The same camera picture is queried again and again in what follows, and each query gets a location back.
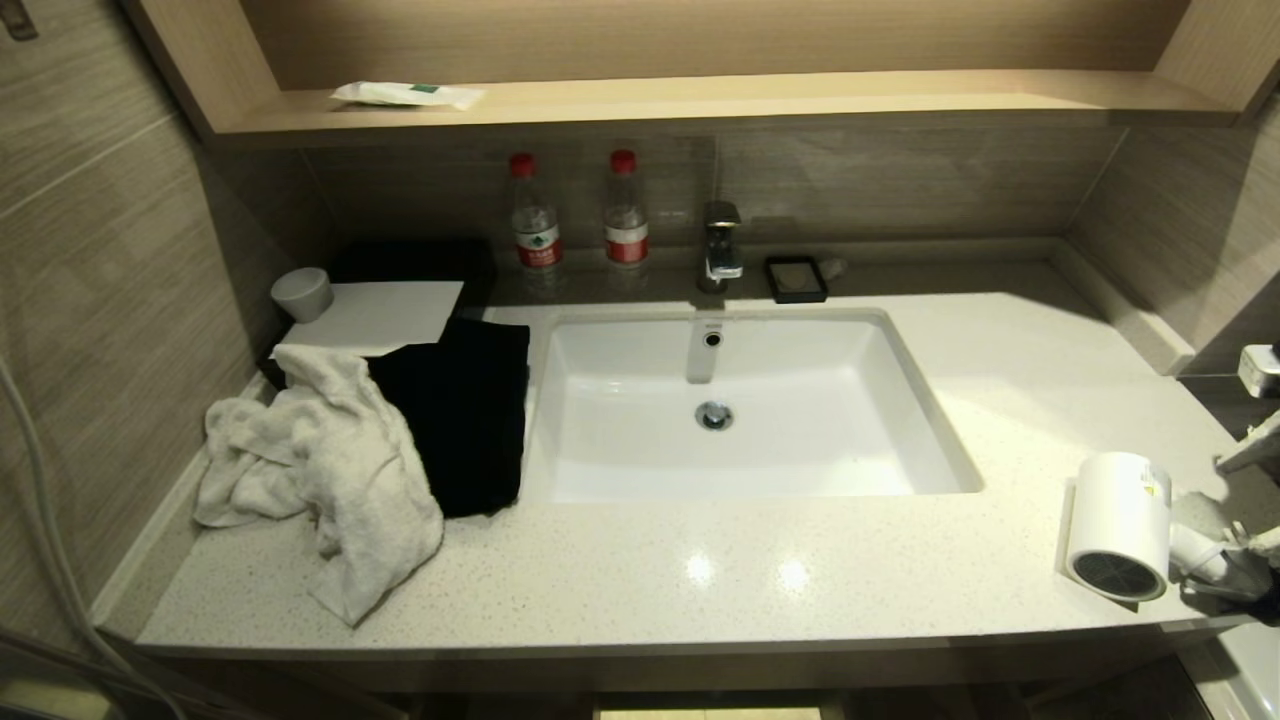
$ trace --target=red bottle cap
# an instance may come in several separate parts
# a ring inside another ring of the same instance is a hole
[[[529,152],[517,152],[511,156],[511,177],[531,178],[534,177],[534,156]]]
[[[630,150],[614,150],[609,165],[614,174],[630,176],[636,172],[636,154]]]

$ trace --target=countertop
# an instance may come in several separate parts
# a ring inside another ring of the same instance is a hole
[[[520,503],[449,521],[439,555],[356,629],[307,596],[321,560],[305,518],[209,530],[138,644],[160,655],[308,660],[539,656],[1203,623],[1176,589],[1132,609],[1057,571],[1068,482],[1080,462],[1108,450],[1153,459],[1174,478],[1175,512],[1202,528],[1212,521],[1188,493],[1220,501],[1254,530],[1280,518],[1280,492],[1265,475],[1215,473],[1213,456],[1233,445],[1228,433],[1047,264],[858,268],[832,291],[846,297],[827,307],[888,313],[980,474],[980,492]],[[689,305],[511,306],[489,319],[532,328],[532,409],[559,318],[680,307]],[[731,300],[727,310],[765,307],[777,306]],[[705,559],[696,579],[687,571],[695,556]]]

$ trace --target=wooden cabinet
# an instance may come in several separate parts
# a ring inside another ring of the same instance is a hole
[[[412,142],[649,120],[1203,126],[1280,67],[1277,0],[125,0],[205,140]],[[484,87],[349,106],[357,81]]]

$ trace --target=chrome faucet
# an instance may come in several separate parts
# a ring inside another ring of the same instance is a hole
[[[698,277],[698,290],[707,295],[721,295],[728,290],[728,281],[742,277],[742,258],[733,247],[733,228],[742,224],[737,208],[727,200],[713,200],[703,209],[707,238],[703,243],[703,273]]]

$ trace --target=black soap dish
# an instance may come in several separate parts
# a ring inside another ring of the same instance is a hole
[[[827,283],[818,263],[808,255],[768,258],[764,277],[769,279],[773,301],[780,305],[827,301]]]

